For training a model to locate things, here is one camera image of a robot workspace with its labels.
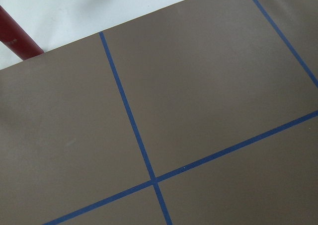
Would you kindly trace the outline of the red bottle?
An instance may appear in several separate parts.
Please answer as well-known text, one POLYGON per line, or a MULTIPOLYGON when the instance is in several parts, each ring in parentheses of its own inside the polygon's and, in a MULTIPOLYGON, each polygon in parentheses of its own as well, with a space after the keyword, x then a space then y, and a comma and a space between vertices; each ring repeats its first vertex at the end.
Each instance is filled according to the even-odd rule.
POLYGON ((44 53, 2 6, 0 7, 0 41, 23 61, 44 53))

